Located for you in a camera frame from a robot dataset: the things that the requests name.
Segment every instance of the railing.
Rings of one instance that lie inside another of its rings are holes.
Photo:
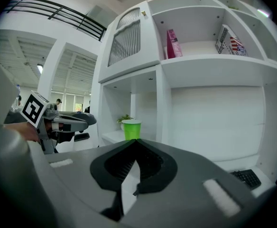
[[[57,19],[76,27],[79,31],[99,41],[106,31],[103,25],[88,16],[48,0],[11,0],[3,11],[7,13],[11,11],[35,13],[47,16],[48,19]]]

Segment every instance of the black keyboard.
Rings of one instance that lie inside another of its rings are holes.
[[[254,190],[261,185],[261,181],[252,170],[234,171],[230,174],[237,177],[241,182],[245,183],[250,190]]]

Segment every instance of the green plastic cup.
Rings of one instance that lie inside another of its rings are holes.
[[[139,139],[140,136],[140,125],[141,121],[139,120],[123,120],[121,121],[124,124],[124,132],[125,132],[125,139],[131,140],[131,139]]]

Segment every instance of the box on shelf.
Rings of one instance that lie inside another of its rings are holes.
[[[227,25],[222,25],[215,47],[219,54],[231,54],[247,57],[244,46]]]
[[[173,29],[167,30],[167,56],[168,58],[182,57],[182,50]]]

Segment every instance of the ceiling light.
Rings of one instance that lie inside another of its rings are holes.
[[[269,14],[265,13],[264,11],[259,10],[259,9],[258,9],[258,11],[259,11],[261,14],[263,14],[265,17],[267,17],[267,18],[269,17]]]
[[[42,72],[43,72],[43,65],[38,64],[37,68],[39,69],[40,74],[42,74]]]

